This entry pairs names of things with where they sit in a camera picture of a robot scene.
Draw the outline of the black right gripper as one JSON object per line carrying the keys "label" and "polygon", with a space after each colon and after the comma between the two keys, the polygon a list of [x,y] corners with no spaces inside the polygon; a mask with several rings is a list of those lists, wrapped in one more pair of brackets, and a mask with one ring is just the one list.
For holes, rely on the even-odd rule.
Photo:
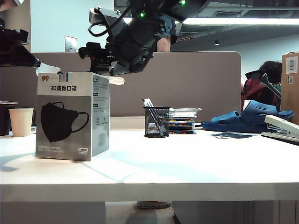
{"label": "black right gripper", "polygon": [[81,59],[89,57],[91,59],[90,72],[106,73],[109,72],[111,63],[115,61],[115,56],[109,49],[103,49],[100,43],[87,42],[85,47],[78,49]]}

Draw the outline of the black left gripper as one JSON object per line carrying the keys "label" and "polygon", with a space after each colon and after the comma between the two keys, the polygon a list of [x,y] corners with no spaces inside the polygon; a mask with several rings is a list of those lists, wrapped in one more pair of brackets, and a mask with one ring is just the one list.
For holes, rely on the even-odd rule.
{"label": "black left gripper", "polygon": [[11,29],[0,30],[0,66],[1,67],[35,67],[41,62],[24,46],[28,43],[28,32]]}

